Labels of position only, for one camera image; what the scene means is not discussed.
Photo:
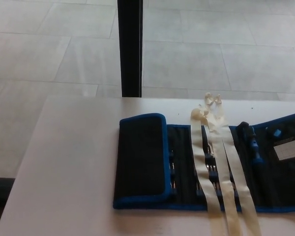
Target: table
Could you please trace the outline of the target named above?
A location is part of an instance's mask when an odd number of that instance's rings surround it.
[[[200,102],[49,97],[4,209],[0,236],[209,236],[205,212],[112,208],[119,120],[156,112],[167,123],[188,124]],[[223,104],[230,125],[295,113],[295,102]],[[295,213],[259,219],[264,236],[295,236]]]

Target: black fabric pouch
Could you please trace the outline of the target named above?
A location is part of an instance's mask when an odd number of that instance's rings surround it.
[[[126,118],[119,125],[115,209],[207,209],[195,173],[189,125],[166,124],[161,114]],[[280,160],[274,150],[295,140],[295,114],[252,126],[243,122],[230,129],[256,211],[295,211],[295,157]],[[209,179],[218,184],[204,128],[202,133]],[[223,209],[218,187],[216,194]]]

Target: floor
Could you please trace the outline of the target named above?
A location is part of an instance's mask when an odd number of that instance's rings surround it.
[[[143,97],[295,100],[295,0],[144,0]],[[46,97],[120,97],[116,0],[0,0],[0,177]]]

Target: cream ribbon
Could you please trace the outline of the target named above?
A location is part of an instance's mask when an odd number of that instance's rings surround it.
[[[209,110],[209,114],[212,114],[211,106],[214,103],[216,103],[217,115],[214,117],[219,127],[219,130],[220,130],[219,134],[223,141],[225,153],[230,165],[230,169],[232,171],[232,175],[233,175],[234,182],[235,182],[236,189],[239,196],[240,206],[242,209],[242,215],[248,229],[248,235],[261,236],[261,230],[260,230],[260,225],[258,222],[256,209],[255,209],[249,188],[246,183],[242,165],[234,145],[232,133],[229,129],[228,122],[225,119],[220,95],[218,95],[217,97],[213,97],[212,94],[207,93],[205,97],[205,102],[206,102],[206,108]]]
[[[239,223],[239,217],[236,210],[235,194],[230,179],[230,171],[228,168],[227,156],[225,153],[221,130],[218,120],[215,118],[211,110],[207,110],[206,120],[208,123],[214,157],[218,171],[219,183],[221,186],[227,226],[230,236],[241,236],[242,231]]]
[[[201,124],[204,120],[203,114],[199,109],[194,109],[191,113],[191,141],[195,167],[197,171],[200,186],[204,192],[207,213],[210,220],[212,236],[224,236],[223,214],[221,212],[220,203],[216,196],[215,189],[209,180],[209,172],[206,166],[205,153],[202,144]]]

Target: blue trim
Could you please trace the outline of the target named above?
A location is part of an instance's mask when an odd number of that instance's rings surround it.
[[[146,195],[146,196],[131,196],[131,197],[123,197],[115,200],[113,202],[113,208],[120,209],[124,208],[124,205],[127,204],[136,204],[136,203],[157,203],[163,202],[171,194],[171,173],[169,168],[169,148],[168,148],[168,135],[167,135],[167,126],[165,116],[159,113],[150,113],[138,115],[135,117],[122,119],[119,124],[124,122],[131,122],[135,119],[140,118],[149,118],[149,117],[159,117],[162,122],[162,133],[163,133],[163,160],[164,160],[164,192],[160,195]]]
[[[123,205],[121,208],[115,209],[169,209],[169,210],[190,210],[190,211],[207,211],[206,205],[187,205],[187,204],[162,204],[156,203],[153,205]],[[241,212],[241,207],[236,206],[238,212]],[[261,207],[256,206],[256,211],[258,213],[288,213],[295,212],[295,206],[286,206],[286,207]]]
[[[188,124],[168,124],[169,127],[177,127],[177,128],[190,128]]]
[[[171,192],[170,188],[170,169],[166,168],[169,163],[169,153],[168,153],[168,140],[167,140],[167,129],[166,129],[166,120],[165,117],[161,114],[145,114],[136,117],[126,118],[121,120],[120,122],[125,122],[132,120],[134,118],[142,118],[142,117],[151,117],[151,116],[159,116],[162,119],[162,128],[163,128],[163,143],[166,146],[164,147],[164,170],[165,170],[165,191],[161,195],[157,196],[134,196],[128,197],[128,201],[121,202],[120,199],[114,201],[114,208],[115,209],[171,209],[171,210],[191,210],[191,211],[206,211],[206,205],[183,205],[183,204],[167,204],[162,203],[162,201],[166,200]],[[273,125],[276,123],[280,123],[285,120],[294,119],[295,114],[278,118],[275,120],[267,121],[264,123],[253,125],[254,128],[264,128],[268,127],[269,125]],[[189,128],[190,125],[181,125],[181,124],[168,124],[168,127],[179,127],[179,128]],[[236,126],[230,126],[231,130],[236,129]],[[261,163],[262,159],[253,159],[253,163]],[[237,211],[241,211],[240,206],[236,206]],[[256,206],[256,211],[260,213],[287,213],[287,212],[294,212],[295,206],[285,206],[285,207],[262,207]]]
[[[269,125],[273,125],[275,123],[280,123],[282,121],[289,120],[289,119],[295,119],[295,114],[292,114],[292,115],[289,115],[289,116],[286,116],[286,117],[281,117],[281,118],[274,119],[274,120],[270,120],[270,121],[267,121],[267,122],[264,122],[264,123],[255,124],[255,125],[253,125],[253,127],[254,128],[268,127]]]

